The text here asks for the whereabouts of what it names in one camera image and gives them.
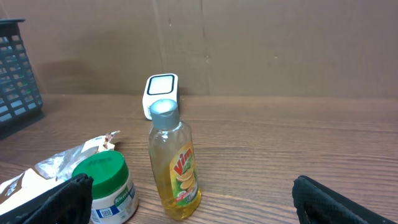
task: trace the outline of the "container label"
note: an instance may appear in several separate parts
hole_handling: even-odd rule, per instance
[[[113,200],[114,205],[107,208],[92,209],[91,221],[97,224],[119,222],[125,219],[138,206],[138,198],[134,196],[136,196],[136,188],[132,181],[129,181],[124,190]]]
[[[186,206],[195,199],[198,176],[192,142],[184,145],[170,162],[170,178],[177,205]]]

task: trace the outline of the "tabletop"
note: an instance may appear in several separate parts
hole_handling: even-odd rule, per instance
[[[128,223],[175,223],[160,204],[141,96],[44,95],[45,118],[0,144],[0,181],[120,130],[139,194]],[[298,223],[293,181],[307,175],[398,222],[398,100],[182,96],[192,127],[200,206],[183,223]]]

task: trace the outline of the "dish soap bottle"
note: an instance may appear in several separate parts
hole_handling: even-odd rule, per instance
[[[180,120],[174,100],[157,100],[149,111],[154,122],[149,156],[157,191],[166,214],[181,220],[195,211],[201,199],[191,127]]]

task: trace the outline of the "gray plastic basket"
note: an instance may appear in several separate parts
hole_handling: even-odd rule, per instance
[[[42,99],[19,32],[24,19],[0,19],[0,139],[41,114]]]

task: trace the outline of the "wall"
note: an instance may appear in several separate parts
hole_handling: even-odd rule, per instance
[[[397,97],[395,0],[1,0],[43,93]]]

